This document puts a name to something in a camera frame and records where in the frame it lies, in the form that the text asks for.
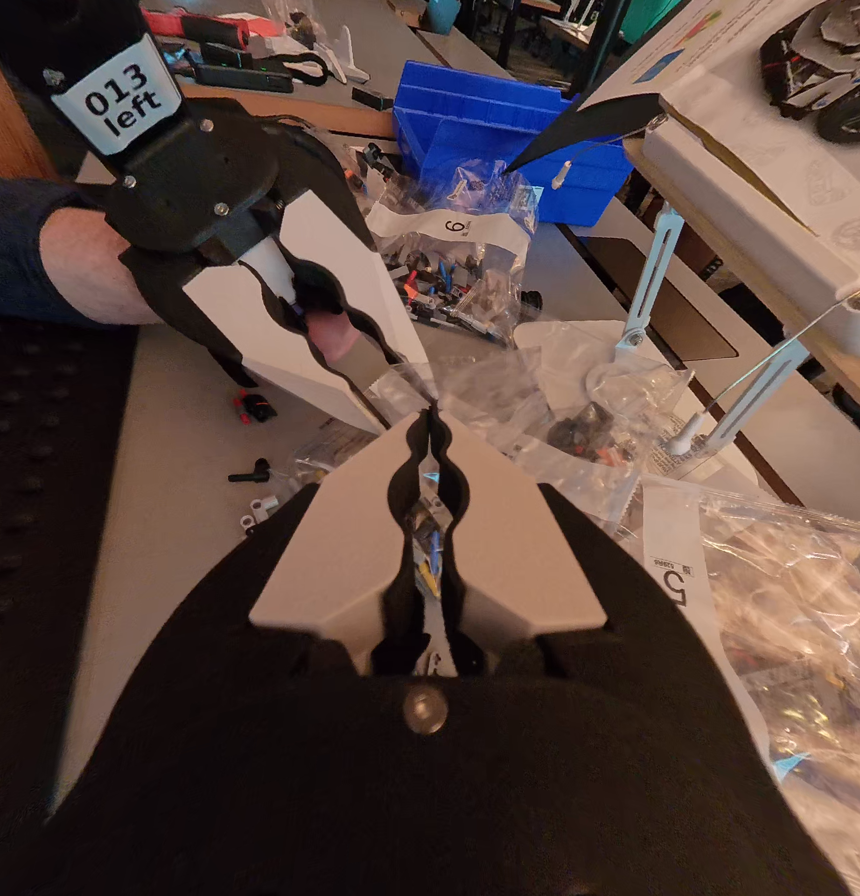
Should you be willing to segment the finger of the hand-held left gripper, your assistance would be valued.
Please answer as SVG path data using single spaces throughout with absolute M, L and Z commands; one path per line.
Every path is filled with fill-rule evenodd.
M 326 284 L 391 364 L 426 364 L 409 312 L 349 190 L 306 190 L 284 207 L 279 244 L 294 270 Z
M 204 268 L 183 289 L 250 372 L 347 424 L 373 434 L 388 428 L 357 387 L 332 369 L 308 335 L 284 318 L 289 303 L 250 264 Z

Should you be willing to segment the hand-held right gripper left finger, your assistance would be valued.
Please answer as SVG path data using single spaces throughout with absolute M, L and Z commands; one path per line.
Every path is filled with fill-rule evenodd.
M 411 525 L 429 417 L 412 412 L 307 488 L 252 625 L 338 642 L 362 674 L 414 672 L 429 642 Z

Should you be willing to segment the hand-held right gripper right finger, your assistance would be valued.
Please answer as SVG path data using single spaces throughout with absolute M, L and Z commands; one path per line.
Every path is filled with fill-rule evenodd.
M 515 643 L 602 629 L 607 615 L 533 477 L 448 411 L 432 410 L 445 635 L 459 675 Z

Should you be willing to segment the black lego subassembly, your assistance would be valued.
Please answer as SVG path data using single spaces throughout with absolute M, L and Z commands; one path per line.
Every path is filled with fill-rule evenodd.
M 377 141 L 368 141 L 362 145 L 351 147 L 355 154 L 358 173 L 367 179 L 369 171 L 379 173 L 382 180 L 387 183 L 391 179 L 400 177 L 400 170 L 394 163 L 394 158 L 383 150 Z

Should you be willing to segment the lego instruction booklet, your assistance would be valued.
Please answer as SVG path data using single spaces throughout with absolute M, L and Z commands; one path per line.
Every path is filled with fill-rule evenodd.
M 860 1 L 691 2 L 584 106 L 644 93 L 860 274 Z

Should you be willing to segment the person's left hand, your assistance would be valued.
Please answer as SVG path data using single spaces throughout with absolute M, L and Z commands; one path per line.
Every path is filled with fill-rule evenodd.
M 79 313 L 104 324 L 161 323 L 163 319 L 147 304 L 120 261 L 129 247 L 99 210 L 57 209 L 40 232 L 43 269 Z

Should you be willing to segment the black piece with red pin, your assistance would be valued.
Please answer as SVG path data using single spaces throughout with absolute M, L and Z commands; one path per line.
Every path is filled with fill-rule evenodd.
M 233 398 L 233 405 L 237 417 L 246 426 L 254 422 L 266 423 L 278 417 L 278 411 L 264 395 L 245 389 Z

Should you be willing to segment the clear bag of dark pieces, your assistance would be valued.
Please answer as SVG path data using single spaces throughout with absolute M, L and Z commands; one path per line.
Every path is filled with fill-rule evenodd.
M 429 187 L 400 174 L 365 197 L 366 220 L 412 318 L 466 330 L 501 347 L 540 312 L 521 312 L 536 192 L 507 163 L 472 160 Z

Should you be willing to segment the black rectangular device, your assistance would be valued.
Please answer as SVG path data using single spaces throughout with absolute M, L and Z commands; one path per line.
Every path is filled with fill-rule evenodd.
M 201 84 L 231 90 L 251 90 L 292 94 L 293 78 L 285 73 L 231 68 L 200 61 L 190 62 L 194 80 Z

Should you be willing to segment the brown cardboard strip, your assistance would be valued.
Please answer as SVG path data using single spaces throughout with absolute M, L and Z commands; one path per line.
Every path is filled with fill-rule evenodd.
M 392 111 L 380 111 L 367 106 L 346 105 L 329 99 L 307 98 L 304 95 L 234 90 L 179 79 L 180 90 L 188 98 L 226 97 L 239 102 L 254 115 L 293 115 L 338 134 L 395 140 Z

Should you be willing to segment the red and black tool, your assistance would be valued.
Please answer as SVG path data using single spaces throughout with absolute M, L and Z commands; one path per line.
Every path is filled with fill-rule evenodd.
M 194 14 L 181 7 L 157 10 L 142 7 L 148 28 L 156 36 L 177 37 L 199 44 L 220 44 L 246 50 L 253 36 L 279 37 L 284 33 L 270 18 L 254 14 L 209 16 Z

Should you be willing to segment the blue plastic bin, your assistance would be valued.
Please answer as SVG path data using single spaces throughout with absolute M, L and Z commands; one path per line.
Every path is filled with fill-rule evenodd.
M 513 162 L 569 105 L 550 87 L 407 61 L 394 98 L 394 128 L 406 171 L 441 187 L 465 163 Z M 634 166 L 617 143 L 581 155 L 561 188 L 552 189 L 563 163 L 588 143 L 520 169 L 536 192 L 541 222 L 593 227 L 630 178 Z

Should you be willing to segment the clear bag with white label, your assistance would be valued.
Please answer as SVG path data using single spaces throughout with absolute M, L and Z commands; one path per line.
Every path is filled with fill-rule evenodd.
M 617 540 L 707 645 L 774 782 L 860 894 L 860 522 L 646 476 Z

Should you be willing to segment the beige book stand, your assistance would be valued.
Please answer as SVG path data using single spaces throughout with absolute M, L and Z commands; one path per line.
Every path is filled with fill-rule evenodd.
M 633 150 L 635 160 L 778 316 L 799 327 L 860 290 L 848 259 L 767 196 L 726 151 L 664 109 L 666 121 Z M 804 342 L 860 404 L 860 312 L 837 308 Z

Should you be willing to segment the black vertical post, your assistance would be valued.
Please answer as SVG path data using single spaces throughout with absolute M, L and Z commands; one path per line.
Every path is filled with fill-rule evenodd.
M 594 22 L 590 44 L 586 48 L 580 64 L 573 75 L 565 97 L 573 99 L 586 95 L 602 73 L 605 62 L 619 38 L 619 34 L 632 1 L 604 1 Z

